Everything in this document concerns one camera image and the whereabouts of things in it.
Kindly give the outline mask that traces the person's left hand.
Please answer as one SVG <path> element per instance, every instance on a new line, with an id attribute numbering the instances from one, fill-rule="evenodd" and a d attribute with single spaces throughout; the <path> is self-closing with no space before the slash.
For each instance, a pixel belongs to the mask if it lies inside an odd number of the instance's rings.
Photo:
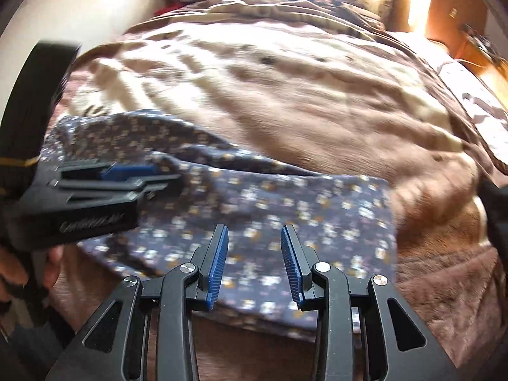
<path id="1" fill-rule="evenodd" d="M 46 289 L 52 289 L 56 284 L 61 271 L 61 262 L 64 255 L 64 247 L 51 248 L 46 255 L 43 285 Z M 4 247 L 1 247 L 1 301 L 9 302 L 11 295 L 7 291 L 6 283 L 12 285 L 25 285 L 28 282 L 28 274 L 19 260 Z"/>

